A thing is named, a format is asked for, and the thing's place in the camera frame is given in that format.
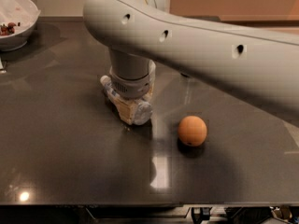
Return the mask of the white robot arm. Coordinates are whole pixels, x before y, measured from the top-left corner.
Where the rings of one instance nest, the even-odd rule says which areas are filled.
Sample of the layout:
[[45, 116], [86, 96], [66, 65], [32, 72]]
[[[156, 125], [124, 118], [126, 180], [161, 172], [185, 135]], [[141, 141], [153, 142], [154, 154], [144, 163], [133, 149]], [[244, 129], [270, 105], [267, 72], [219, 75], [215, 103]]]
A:
[[83, 20], [110, 50], [114, 91], [138, 99], [163, 63], [297, 124], [299, 38], [164, 12], [164, 0], [87, 0]]

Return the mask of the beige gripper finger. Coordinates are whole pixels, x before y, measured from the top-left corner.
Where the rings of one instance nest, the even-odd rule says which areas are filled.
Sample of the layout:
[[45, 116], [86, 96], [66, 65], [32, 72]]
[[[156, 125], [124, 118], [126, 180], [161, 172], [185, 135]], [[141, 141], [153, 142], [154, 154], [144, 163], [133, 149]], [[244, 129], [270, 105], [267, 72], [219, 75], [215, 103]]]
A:
[[122, 121], [132, 125], [135, 120], [136, 103], [134, 100], [126, 100], [121, 98], [117, 93], [108, 95], [109, 100], [116, 106]]
[[143, 99], [146, 102], [150, 102], [151, 101], [151, 98], [152, 98], [152, 95], [153, 95], [153, 91], [154, 91], [154, 86], [150, 85], [149, 86], [149, 91], [143, 96]]

